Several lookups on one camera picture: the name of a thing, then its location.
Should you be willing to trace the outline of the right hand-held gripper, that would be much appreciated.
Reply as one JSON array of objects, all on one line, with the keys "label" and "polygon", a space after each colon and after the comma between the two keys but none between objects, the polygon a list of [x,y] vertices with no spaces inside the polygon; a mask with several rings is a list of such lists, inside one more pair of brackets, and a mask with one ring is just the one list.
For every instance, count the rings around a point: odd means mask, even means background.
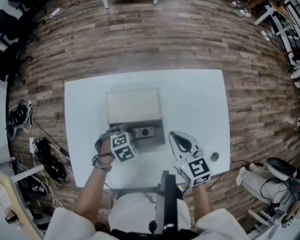
[{"label": "right hand-held gripper", "polygon": [[[201,185],[211,178],[210,160],[204,155],[196,138],[184,132],[171,131],[168,139],[176,159],[174,168],[190,187]],[[194,153],[181,155],[180,152]]]}]

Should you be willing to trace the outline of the person's left hand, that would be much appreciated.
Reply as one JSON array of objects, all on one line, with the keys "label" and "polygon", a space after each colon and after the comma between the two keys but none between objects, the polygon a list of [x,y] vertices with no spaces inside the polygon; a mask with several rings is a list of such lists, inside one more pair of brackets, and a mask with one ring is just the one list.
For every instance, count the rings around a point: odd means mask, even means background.
[{"label": "person's left hand", "polygon": [[111,139],[107,138],[104,139],[101,145],[101,153],[100,153],[101,157],[113,157],[113,153],[111,150]]}]

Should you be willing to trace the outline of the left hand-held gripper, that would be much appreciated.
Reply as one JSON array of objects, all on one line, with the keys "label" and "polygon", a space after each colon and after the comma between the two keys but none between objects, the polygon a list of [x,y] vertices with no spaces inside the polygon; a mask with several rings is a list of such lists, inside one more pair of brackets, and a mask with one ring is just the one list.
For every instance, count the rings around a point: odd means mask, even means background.
[{"label": "left hand-held gripper", "polygon": [[106,133],[100,135],[94,145],[97,153],[100,155],[103,142],[110,140],[111,154],[121,163],[135,159],[138,153],[127,128],[128,125],[125,123],[116,124],[110,127]]}]

